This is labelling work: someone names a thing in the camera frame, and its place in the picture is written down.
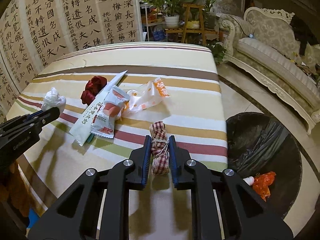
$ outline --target wooden stool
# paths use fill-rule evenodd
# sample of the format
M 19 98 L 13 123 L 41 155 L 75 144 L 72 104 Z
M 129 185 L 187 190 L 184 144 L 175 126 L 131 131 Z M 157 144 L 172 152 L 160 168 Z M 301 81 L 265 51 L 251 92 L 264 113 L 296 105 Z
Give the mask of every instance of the wooden stool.
M 202 9 L 204 8 L 203 5 L 196 5 L 196 4 L 192 4 L 192 3 L 184 3 L 182 5 L 183 7 L 187 7 L 186 10 L 186 20 L 182 28 L 178 28 L 178 29 L 165 29 L 165 32 L 168 33 L 182 33 L 182 39 L 181 39 L 181 43 L 185 43 L 186 41 L 186 33 L 202 33 L 202 44 L 205 46 L 207 45 L 206 42 L 206 33 L 210 33 L 210 34 L 217 34 L 217 32 L 215 30 L 206 30 L 204 28 L 204 21 L 203 21 L 203 15 L 202 15 Z M 194 30 L 194 29 L 187 29 L 187 25 L 188 25 L 188 15 L 190 12 L 190 8 L 198 8 L 199 9 L 199 19 L 200 19 L 200 29 Z
M 181 43 L 185 42 L 186 33 L 202 33 L 202 44 L 205 46 L 207 44 L 207 42 L 205 40 L 206 31 L 204 29 L 204 22 L 203 22 L 203 15 L 202 15 L 202 9 L 204 8 L 204 6 L 203 5 L 191 4 L 191 3 L 184 3 L 182 6 L 183 7 L 187 7 L 187 9 L 186 9 L 186 20 L 184 22 Z M 199 9 L 199 20 L 200 20 L 200 28 L 201 28 L 200 30 L 187 30 L 190 8 L 198 8 Z

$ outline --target rolled cloth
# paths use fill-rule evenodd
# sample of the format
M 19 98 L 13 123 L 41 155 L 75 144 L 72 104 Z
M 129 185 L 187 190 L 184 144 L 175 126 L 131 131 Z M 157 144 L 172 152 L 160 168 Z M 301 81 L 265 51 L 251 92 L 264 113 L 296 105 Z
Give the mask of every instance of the rolled cloth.
M 89 80 L 81 95 L 82 104 L 87 104 L 89 106 L 106 84 L 107 79 L 102 76 L 94 76 Z
M 152 137 L 152 174 L 167 174 L 169 172 L 169 141 L 167 140 L 167 131 L 165 130 L 165 125 L 162 121 L 155 122 L 150 125 L 149 131 Z

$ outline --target plastic bag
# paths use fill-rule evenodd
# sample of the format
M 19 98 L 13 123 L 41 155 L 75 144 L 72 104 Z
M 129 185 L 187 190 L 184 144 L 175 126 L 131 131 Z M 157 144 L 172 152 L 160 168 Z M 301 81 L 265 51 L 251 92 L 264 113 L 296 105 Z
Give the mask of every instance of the plastic bag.
M 266 197 L 270 197 L 269 187 L 275 180 L 276 173 L 270 171 L 266 174 L 262 174 L 254 178 L 252 185 L 253 190 L 260 195 L 260 197 L 266 201 Z
M 62 114 L 64 108 L 66 107 L 66 98 L 60 96 L 55 88 L 52 88 L 43 99 L 43 104 L 41 106 L 42 111 L 46 111 L 52 107 L 59 108 L 60 114 Z
M 265 127 L 250 127 L 250 132 L 241 135 L 236 124 L 228 126 L 228 167 L 241 177 L 257 173 L 277 152 L 289 131 L 277 120 L 270 119 Z
M 159 104 L 164 98 L 170 97 L 161 78 L 149 81 L 137 89 L 127 91 L 129 102 L 123 109 L 123 115 L 139 112 Z
M 265 134 L 264 131 L 268 127 L 270 120 L 277 121 L 281 126 L 278 120 L 263 113 L 245 112 L 228 118 L 228 161 L 236 163 L 235 161 L 242 154 L 247 154 L 247 149 L 252 150 L 259 137 Z M 257 173 L 265 174 L 274 171 L 277 174 L 276 181 L 269 186 L 271 196 L 267 202 L 280 217 L 284 218 L 300 191 L 302 177 L 300 152 L 303 152 L 304 149 L 294 136 L 289 133 L 280 146 L 271 147 L 270 150 L 275 152 L 269 155 L 270 159 L 263 159 L 266 162 L 264 166 L 259 164 L 254 169 L 241 170 L 240 176 L 244 178 L 248 174 L 255 177 Z
M 103 137 L 113 138 L 116 117 L 129 99 L 130 96 L 126 92 L 117 86 L 113 86 L 92 121 L 91 132 Z

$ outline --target wall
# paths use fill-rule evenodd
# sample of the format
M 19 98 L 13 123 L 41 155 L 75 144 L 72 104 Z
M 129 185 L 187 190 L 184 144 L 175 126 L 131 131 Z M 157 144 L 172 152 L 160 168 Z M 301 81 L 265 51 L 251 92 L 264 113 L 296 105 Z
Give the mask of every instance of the wall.
M 60 56 L 141 35 L 138 0 L 11 0 L 0 19 L 0 122 Z

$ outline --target white bottle cap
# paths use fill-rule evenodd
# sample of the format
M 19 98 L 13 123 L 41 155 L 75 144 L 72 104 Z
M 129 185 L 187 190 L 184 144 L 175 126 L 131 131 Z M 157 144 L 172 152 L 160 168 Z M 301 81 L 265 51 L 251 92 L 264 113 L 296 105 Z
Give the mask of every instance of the white bottle cap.
M 243 179 L 249 186 L 251 186 L 254 183 L 254 177 L 250 176 Z

